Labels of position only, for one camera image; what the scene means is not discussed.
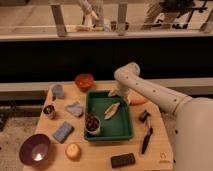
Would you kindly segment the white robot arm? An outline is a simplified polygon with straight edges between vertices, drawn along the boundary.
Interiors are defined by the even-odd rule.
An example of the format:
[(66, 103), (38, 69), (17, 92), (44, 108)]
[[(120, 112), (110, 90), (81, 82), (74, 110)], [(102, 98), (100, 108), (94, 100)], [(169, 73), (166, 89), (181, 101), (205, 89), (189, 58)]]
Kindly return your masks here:
[(193, 98), (139, 77), (140, 67), (130, 62), (115, 70), (118, 95), (129, 103), (134, 90), (176, 116), (174, 171), (213, 171), (213, 99)]

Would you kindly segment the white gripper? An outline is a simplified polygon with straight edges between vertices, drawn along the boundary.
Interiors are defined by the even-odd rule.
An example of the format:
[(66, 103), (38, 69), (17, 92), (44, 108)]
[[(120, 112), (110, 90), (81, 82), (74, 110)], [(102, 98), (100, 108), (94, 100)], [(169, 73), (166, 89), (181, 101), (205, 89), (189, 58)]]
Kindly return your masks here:
[(129, 93), (130, 91), (128, 89), (114, 88), (108, 93), (108, 96), (109, 97), (120, 96), (126, 102), (126, 104), (129, 105), (131, 102)]

